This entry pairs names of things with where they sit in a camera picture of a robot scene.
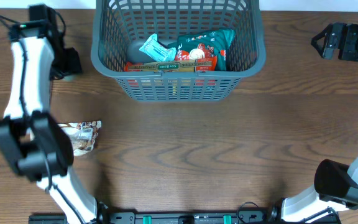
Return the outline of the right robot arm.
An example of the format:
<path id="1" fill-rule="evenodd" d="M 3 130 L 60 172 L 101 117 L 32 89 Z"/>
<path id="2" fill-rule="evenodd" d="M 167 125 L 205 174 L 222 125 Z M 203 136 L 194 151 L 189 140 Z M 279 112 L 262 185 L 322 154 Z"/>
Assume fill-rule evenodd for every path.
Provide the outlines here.
<path id="1" fill-rule="evenodd" d="M 333 23 L 314 36 L 311 45 L 321 58 L 358 62 L 358 25 Z M 338 213 L 358 209 L 358 156 L 351 165 L 323 160 L 314 184 L 296 196 L 277 202 L 264 223 L 339 223 Z"/>

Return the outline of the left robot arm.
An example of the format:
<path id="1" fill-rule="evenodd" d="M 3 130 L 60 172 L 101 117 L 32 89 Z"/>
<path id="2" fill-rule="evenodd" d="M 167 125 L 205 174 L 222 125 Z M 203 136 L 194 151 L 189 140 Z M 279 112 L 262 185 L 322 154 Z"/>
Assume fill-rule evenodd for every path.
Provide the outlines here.
<path id="1" fill-rule="evenodd" d="M 14 57 L 11 95 L 0 119 L 0 150 L 12 171 L 45 191 L 67 223 L 102 223 L 103 209 L 73 168 L 70 138 L 50 114 L 50 84 L 82 72 L 78 52 L 66 48 L 62 16 L 45 4 L 29 7 L 29 21 L 0 15 Z"/>

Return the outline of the light blue wipes packet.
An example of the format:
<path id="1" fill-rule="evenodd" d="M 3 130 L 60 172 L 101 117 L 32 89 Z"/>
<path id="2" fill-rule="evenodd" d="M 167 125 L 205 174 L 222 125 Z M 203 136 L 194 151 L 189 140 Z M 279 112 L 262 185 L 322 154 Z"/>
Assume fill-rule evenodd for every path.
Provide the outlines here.
<path id="1" fill-rule="evenodd" d="M 152 34 L 139 50 L 156 62 L 170 62 L 176 57 L 177 50 L 175 47 L 166 48 L 158 41 L 158 35 Z"/>

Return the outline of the red spaghetti pasta pack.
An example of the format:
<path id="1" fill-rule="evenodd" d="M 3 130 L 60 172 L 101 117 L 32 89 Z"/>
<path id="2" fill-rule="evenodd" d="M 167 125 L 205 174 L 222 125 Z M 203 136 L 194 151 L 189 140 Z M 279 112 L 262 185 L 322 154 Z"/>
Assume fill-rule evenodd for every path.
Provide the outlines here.
<path id="1" fill-rule="evenodd" d="M 130 63 L 127 62 L 125 72 L 205 72 L 214 71 L 217 58 L 195 60 L 179 60 L 172 62 Z"/>

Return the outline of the green lid jar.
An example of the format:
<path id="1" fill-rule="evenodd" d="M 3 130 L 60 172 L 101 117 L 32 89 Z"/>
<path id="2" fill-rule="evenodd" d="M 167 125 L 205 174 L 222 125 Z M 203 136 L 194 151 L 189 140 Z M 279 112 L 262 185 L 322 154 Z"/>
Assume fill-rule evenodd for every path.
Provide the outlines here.
<path id="1" fill-rule="evenodd" d="M 61 74 L 62 80 L 66 81 L 66 82 L 73 82 L 80 75 L 81 75 L 81 73 L 68 73 L 68 72 Z"/>

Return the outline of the green Nescafe coffee bag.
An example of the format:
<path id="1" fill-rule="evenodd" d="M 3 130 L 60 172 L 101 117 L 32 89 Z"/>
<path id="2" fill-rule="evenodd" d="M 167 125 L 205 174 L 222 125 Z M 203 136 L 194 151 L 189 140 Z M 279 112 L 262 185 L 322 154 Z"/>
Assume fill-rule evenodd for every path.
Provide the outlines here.
<path id="1" fill-rule="evenodd" d="M 236 32 L 228 28 L 208 30 L 198 34 L 181 35 L 167 47 L 177 50 L 175 60 L 212 58 L 216 60 L 213 62 L 215 70 L 226 71 L 228 51 L 235 36 Z"/>

